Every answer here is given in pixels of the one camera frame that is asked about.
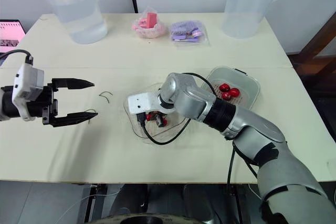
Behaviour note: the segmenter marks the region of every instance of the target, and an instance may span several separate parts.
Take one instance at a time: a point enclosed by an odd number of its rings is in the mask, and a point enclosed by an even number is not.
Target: plastic bag
[[[166,26],[157,17],[157,11],[149,7],[133,22],[132,29],[139,37],[150,39],[166,33]]]
[[[170,28],[171,40],[176,44],[200,45],[207,44],[204,25],[198,20],[186,20],[173,23]]]

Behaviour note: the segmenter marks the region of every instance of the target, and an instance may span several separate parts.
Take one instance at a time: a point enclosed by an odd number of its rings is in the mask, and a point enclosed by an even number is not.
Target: silver robotic arm
[[[262,218],[268,223],[336,223],[336,210],[312,173],[287,146],[273,123],[250,110],[232,105],[196,85],[192,76],[171,73],[160,91],[149,95],[151,104],[133,113],[159,108],[177,113],[218,130],[233,140],[236,152],[257,165]],[[130,111],[136,108],[129,98]]]

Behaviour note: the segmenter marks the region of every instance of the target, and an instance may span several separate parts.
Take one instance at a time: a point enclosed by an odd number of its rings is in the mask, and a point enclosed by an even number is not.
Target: monitor screen
[[[0,54],[15,49],[24,36],[20,21],[0,19]]]

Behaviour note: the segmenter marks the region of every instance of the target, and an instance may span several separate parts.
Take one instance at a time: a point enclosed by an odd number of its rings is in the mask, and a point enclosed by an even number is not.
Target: black cable
[[[216,212],[215,209],[214,209],[214,212],[215,212],[215,214],[216,214],[216,216],[217,216],[217,218],[218,218],[218,220],[219,220],[219,223],[220,223],[220,224],[223,224],[222,219],[219,217],[219,214]]]
[[[23,52],[24,54],[26,54],[27,56],[30,56],[30,52],[26,51],[26,50],[23,50],[23,49],[15,49],[15,50],[12,50],[12,51],[8,51],[8,52],[5,52],[3,53],[2,55],[0,55],[0,60],[7,57],[8,55],[11,55],[11,54],[14,54],[16,52]]]
[[[232,172],[232,166],[233,166],[233,160],[235,159],[235,149],[232,149],[232,154],[231,154],[231,160],[230,160],[230,165],[229,165],[229,172],[227,173],[227,194],[230,192],[230,180],[231,180],[231,172]]]
[[[245,160],[245,164],[250,169],[250,171],[253,173],[253,175],[257,178],[257,173],[255,170],[253,170],[252,166]]]
[[[190,76],[196,76],[196,77],[200,78],[202,81],[204,81],[206,84],[208,84],[208,86],[211,89],[211,91],[213,92],[213,94],[215,96],[217,96],[214,87],[212,87],[211,83],[207,79],[205,79],[203,76],[200,76],[199,74],[196,74],[196,73],[183,73],[183,74],[189,74]]]
[[[208,84],[208,86],[210,87],[211,91],[213,92],[214,95],[216,95],[216,91],[215,89],[212,87],[211,83],[208,82],[207,79],[205,79],[203,76],[200,76],[199,74],[196,74],[196,73],[183,73],[183,74],[189,74],[190,76],[196,76],[198,78],[200,78],[201,80],[203,80],[206,84]],[[145,135],[148,137],[148,139],[150,141],[152,141],[154,144],[157,144],[157,145],[166,145],[166,144],[170,144],[172,141],[174,141],[175,139],[178,138],[178,136],[185,130],[185,128],[188,126],[188,124],[190,123],[191,119],[188,119],[188,121],[185,123],[185,125],[183,126],[183,128],[176,134],[176,136],[174,136],[172,139],[166,141],[166,142],[158,142],[156,141],[149,133],[148,131],[146,130],[146,126],[145,126],[145,123],[144,121],[143,122],[140,122],[140,125],[143,129],[143,132],[145,133]]]
[[[152,138],[150,136],[150,134],[148,133],[148,131],[146,130],[146,127],[145,125],[142,125],[142,129],[143,129],[143,132],[146,134],[146,136],[148,137],[148,139],[150,141],[152,141],[154,144],[157,144],[157,145],[166,145],[166,144],[170,144],[172,141],[174,141],[175,139],[178,138],[178,136],[184,131],[184,129],[187,127],[187,125],[190,123],[191,119],[188,119],[188,121],[185,123],[185,125],[183,126],[183,128],[176,134],[176,136],[174,136],[172,139],[166,141],[166,142],[158,142],[156,141],[154,138]]]

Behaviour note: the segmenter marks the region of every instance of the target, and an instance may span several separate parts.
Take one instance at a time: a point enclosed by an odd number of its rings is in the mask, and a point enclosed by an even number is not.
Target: small red item
[[[222,98],[223,98],[223,100],[225,100],[225,101],[229,101],[229,100],[231,100],[231,95],[229,94],[229,92],[223,92],[222,93]]]
[[[221,90],[221,92],[227,92],[230,90],[230,86],[226,83],[223,83],[219,86],[219,90]]]
[[[238,97],[240,95],[240,91],[237,88],[230,89],[229,94],[233,97]]]

